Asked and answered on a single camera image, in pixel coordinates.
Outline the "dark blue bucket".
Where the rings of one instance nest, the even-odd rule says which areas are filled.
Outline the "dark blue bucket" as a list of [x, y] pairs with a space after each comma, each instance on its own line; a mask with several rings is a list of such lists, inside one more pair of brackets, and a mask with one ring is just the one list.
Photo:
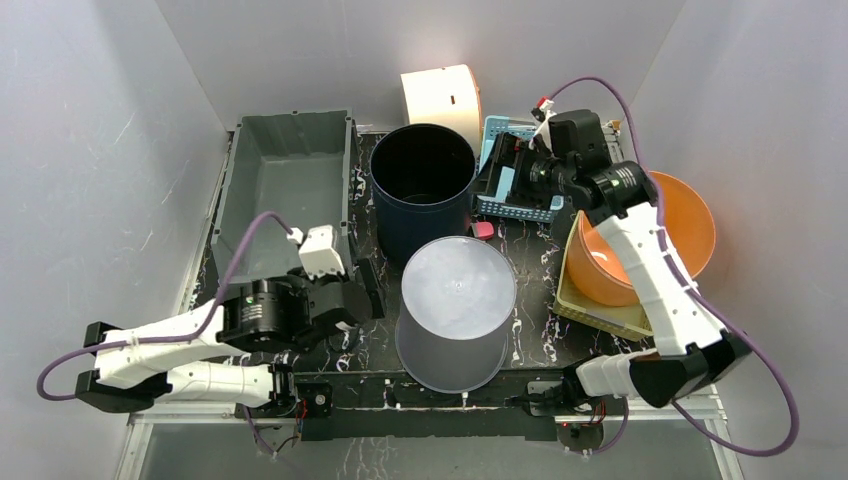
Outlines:
[[470, 230], [476, 158], [457, 132], [417, 123], [385, 135], [369, 159], [377, 239], [404, 266], [425, 244]]

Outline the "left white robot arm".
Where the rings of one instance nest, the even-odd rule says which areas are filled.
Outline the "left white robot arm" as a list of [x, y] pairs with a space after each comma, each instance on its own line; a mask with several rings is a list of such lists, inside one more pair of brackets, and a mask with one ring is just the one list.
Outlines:
[[292, 367], [223, 365], [219, 358], [306, 354], [384, 317], [385, 310], [374, 266], [360, 258], [350, 274], [311, 280], [303, 268], [295, 268], [244, 284], [222, 304], [209, 301], [135, 329], [95, 322], [84, 341], [94, 366], [78, 375], [74, 396], [106, 413], [194, 401], [232, 402], [286, 416], [300, 401]]

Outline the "orange plastic bucket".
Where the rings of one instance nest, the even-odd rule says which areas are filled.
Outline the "orange plastic bucket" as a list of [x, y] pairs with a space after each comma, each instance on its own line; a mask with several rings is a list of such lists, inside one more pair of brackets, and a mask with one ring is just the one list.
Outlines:
[[[708, 265], [716, 244], [712, 214], [701, 196], [685, 182], [658, 171], [651, 173], [665, 202], [665, 222], [671, 241], [692, 277]], [[639, 303], [629, 278], [612, 248], [580, 211], [576, 232], [565, 255], [568, 276], [589, 299], [610, 307]]]

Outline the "light grey plastic bucket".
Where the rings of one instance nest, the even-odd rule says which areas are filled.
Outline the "light grey plastic bucket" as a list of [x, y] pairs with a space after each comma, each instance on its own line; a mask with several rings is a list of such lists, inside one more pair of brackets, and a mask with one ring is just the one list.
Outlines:
[[515, 302], [513, 269], [494, 247], [464, 236], [429, 242], [402, 275], [396, 349], [404, 369], [440, 393], [482, 387], [508, 353]]

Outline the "light blue plastic basket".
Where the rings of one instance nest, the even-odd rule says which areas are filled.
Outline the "light blue plastic basket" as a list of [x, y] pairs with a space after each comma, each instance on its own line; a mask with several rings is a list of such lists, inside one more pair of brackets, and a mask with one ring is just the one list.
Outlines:
[[[510, 133], [522, 139], [530, 139], [535, 132], [532, 122], [511, 120], [507, 116], [489, 115], [484, 119], [482, 129], [482, 144], [478, 159], [477, 173], [481, 173], [488, 161], [494, 146], [496, 136], [502, 132]], [[494, 196], [477, 196], [476, 210], [478, 214], [509, 218], [516, 220], [552, 223], [564, 206], [561, 196], [555, 196], [547, 209], [532, 209], [508, 204], [506, 194], [512, 184], [514, 171], [504, 169]]]

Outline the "grey plastic bin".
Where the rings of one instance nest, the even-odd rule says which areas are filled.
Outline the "grey plastic bin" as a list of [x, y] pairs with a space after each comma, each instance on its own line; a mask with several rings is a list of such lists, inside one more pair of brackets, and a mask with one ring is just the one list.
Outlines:
[[308, 231], [331, 224], [338, 252], [353, 265], [348, 239], [354, 120], [347, 109], [247, 115], [234, 132], [210, 240], [225, 274], [250, 223], [274, 211]]

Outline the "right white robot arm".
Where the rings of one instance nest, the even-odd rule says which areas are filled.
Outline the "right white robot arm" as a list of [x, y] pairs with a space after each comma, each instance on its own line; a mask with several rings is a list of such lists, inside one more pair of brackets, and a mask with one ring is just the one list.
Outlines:
[[597, 114], [554, 114], [530, 139], [497, 134], [473, 192], [495, 195], [505, 168], [514, 171], [507, 204], [543, 208], [561, 196], [584, 213], [621, 262], [654, 332], [651, 352], [566, 367], [562, 398], [571, 411], [590, 413], [608, 395], [661, 408], [722, 379], [750, 354], [742, 334], [705, 306], [664, 225], [659, 187], [638, 163], [611, 159]]

